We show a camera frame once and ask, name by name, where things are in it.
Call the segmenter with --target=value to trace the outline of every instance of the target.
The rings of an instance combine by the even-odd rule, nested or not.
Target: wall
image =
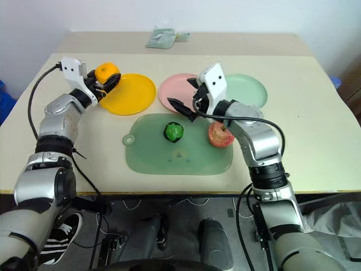
[[[0,0],[0,78],[18,97],[69,30],[293,32],[326,72],[361,54],[360,0]]]

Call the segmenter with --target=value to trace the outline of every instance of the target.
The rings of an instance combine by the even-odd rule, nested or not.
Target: floor
[[[206,199],[192,199],[192,201],[201,204],[205,202]],[[166,213],[170,220],[169,239],[171,241],[169,241],[168,247],[164,252],[156,250],[155,257],[176,257],[179,259],[199,261],[199,244],[197,240],[199,222],[204,218],[212,217],[223,225],[228,234],[235,261],[235,271],[249,270],[237,236],[232,198],[210,198],[207,204],[203,206],[195,206],[188,201],[184,201],[169,208],[170,202],[170,199],[143,200],[139,207],[133,211],[126,209],[121,200],[111,202],[113,211],[107,217],[110,225],[109,232],[130,233],[131,228],[142,218],[152,213]],[[128,207],[133,207],[137,203],[138,200],[126,201]],[[249,216],[245,204],[242,204],[241,210],[241,214]],[[92,246],[96,231],[95,214],[83,212],[83,217],[84,223],[76,238],[76,242],[84,246]],[[268,270],[266,255],[260,249],[259,243],[255,238],[253,219],[241,218],[240,222],[245,243],[253,260],[255,270]],[[332,255],[339,259],[346,270],[361,270],[361,263],[352,263],[346,260],[346,256],[343,253],[337,237],[322,233],[311,234],[323,244]],[[98,259],[99,249],[100,246],[97,250],[96,261]],[[91,249],[80,248],[72,244],[58,264],[42,265],[39,270],[87,270],[90,256]]]

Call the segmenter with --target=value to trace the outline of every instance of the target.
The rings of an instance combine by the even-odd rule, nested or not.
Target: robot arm
[[[262,112],[226,100],[227,82],[219,63],[188,82],[197,89],[193,96],[196,113],[176,99],[168,101],[191,121],[202,116],[223,122],[239,142],[258,201],[254,219],[262,237],[274,243],[278,267],[286,271],[344,270],[312,236],[303,233],[301,211],[281,162],[284,146],[274,130],[261,122]]]
[[[77,59],[63,58],[61,69],[72,87],[45,108],[35,154],[30,156],[14,189],[17,210],[0,216],[1,270],[33,270],[53,223],[76,196],[72,151],[77,125],[87,107],[96,105],[120,80],[103,85]]]

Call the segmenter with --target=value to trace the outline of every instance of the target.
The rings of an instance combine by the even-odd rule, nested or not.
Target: orange
[[[104,63],[95,69],[95,77],[101,84],[105,83],[115,73],[120,73],[120,70],[111,62]]]

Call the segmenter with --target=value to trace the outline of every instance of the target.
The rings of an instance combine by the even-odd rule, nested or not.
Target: white table
[[[11,193],[36,141],[27,119],[35,80],[63,55],[82,59],[91,70],[113,62],[122,73],[141,73],[159,86],[176,73],[199,73],[222,62],[225,74],[244,73],[268,92],[262,111],[285,133],[283,164],[297,193],[361,191],[361,128],[307,47],[290,34],[195,33],[170,50],[145,49],[149,33],[74,33],[65,38],[0,127],[0,191]],[[222,40],[221,47],[210,41]],[[71,89],[61,72],[40,84],[33,101],[39,127],[44,107]],[[79,123],[76,157],[82,170],[105,194],[234,194],[250,182],[239,145],[230,168],[215,176],[159,176],[133,172],[125,161],[122,138],[145,114],[169,113],[158,97],[145,111],[116,116],[96,106]],[[93,193],[76,172],[79,194]]]

